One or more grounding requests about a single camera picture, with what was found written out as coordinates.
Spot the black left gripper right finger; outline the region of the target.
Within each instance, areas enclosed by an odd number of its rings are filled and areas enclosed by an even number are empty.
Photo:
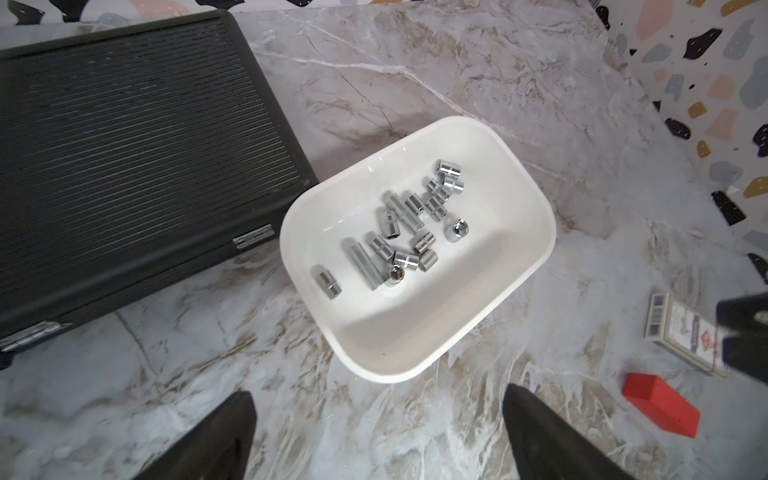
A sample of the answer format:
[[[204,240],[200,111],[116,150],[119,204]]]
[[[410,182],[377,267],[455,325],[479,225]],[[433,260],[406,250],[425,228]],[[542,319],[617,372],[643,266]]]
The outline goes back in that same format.
[[[522,479],[631,477],[524,387],[506,387],[502,413]]]

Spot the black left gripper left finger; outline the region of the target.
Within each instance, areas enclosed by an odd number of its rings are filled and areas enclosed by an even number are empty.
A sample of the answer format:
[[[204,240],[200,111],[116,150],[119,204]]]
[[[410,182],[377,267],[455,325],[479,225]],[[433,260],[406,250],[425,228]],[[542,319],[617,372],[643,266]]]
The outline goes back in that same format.
[[[252,395],[236,391],[136,477],[242,479],[256,426]]]

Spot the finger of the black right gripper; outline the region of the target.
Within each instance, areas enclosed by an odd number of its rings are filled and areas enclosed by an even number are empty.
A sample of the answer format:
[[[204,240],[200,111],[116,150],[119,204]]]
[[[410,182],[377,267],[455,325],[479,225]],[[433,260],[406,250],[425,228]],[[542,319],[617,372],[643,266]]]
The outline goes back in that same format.
[[[716,321],[738,333],[767,331],[767,293],[721,300],[716,306]]]
[[[767,344],[766,334],[741,334],[725,338],[722,342],[723,362],[767,384]]]

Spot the long chrome socket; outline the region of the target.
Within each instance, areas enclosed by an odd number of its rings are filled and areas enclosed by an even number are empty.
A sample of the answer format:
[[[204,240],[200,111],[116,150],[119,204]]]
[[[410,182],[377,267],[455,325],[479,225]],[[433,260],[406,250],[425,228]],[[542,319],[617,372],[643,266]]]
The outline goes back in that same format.
[[[370,289],[378,289],[384,283],[383,276],[363,245],[354,238],[345,238],[343,247]]]

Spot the large chrome deep socket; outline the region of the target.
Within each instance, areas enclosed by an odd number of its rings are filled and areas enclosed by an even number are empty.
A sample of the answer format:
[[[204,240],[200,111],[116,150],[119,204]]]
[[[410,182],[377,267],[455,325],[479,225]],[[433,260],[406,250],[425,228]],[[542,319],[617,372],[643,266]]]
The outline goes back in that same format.
[[[398,194],[387,191],[383,197],[386,207],[391,210],[397,220],[412,235],[420,233],[425,225],[418,216],[405,204],[405,201]]]

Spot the small printed card box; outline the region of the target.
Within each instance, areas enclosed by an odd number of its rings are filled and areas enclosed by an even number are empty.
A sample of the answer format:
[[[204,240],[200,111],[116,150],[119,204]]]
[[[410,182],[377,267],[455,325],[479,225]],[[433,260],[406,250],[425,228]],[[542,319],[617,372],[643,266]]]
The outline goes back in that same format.
[[[701,372],[725,378],[723,340],[728,330],[669,293],[650,296],[644,338]]]

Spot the white plastic storage box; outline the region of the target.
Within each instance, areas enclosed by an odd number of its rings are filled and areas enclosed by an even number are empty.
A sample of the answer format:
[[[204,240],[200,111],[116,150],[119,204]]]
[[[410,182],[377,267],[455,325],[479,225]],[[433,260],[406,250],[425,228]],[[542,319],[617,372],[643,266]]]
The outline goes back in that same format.
[[[501,137],[452,116],[302,194],[280,252],[340,361],[398,383],[527,280],[555,239],[549,202]]]

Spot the red plastic block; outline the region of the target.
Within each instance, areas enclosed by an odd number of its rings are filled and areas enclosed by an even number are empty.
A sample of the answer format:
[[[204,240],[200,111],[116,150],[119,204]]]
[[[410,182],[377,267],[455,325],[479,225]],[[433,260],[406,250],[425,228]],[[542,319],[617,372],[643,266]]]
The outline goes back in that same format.
[[[622,394],[661,430],[697,437],[701,412],[659,376],[630,373]]]

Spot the black ribbed tool case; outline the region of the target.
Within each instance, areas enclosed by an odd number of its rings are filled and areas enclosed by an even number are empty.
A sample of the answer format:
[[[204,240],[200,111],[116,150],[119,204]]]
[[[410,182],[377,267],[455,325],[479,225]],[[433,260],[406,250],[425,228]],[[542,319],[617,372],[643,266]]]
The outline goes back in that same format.
[[[279,235],[318,182],[235,17],[1,53],[1,365]]]

